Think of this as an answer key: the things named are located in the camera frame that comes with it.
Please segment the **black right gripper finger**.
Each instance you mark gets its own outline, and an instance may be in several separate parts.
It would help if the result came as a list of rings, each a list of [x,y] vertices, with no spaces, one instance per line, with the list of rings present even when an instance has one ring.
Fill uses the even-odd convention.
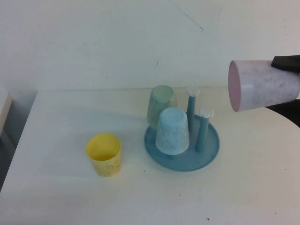
[[[271,66],[283,71],[300,71],[300,55],[275,56]]]
[[[300,100],[296,99],[291,102],[278,105],[267,106],[268,109],[284,116],[298,127],[300,127]]]

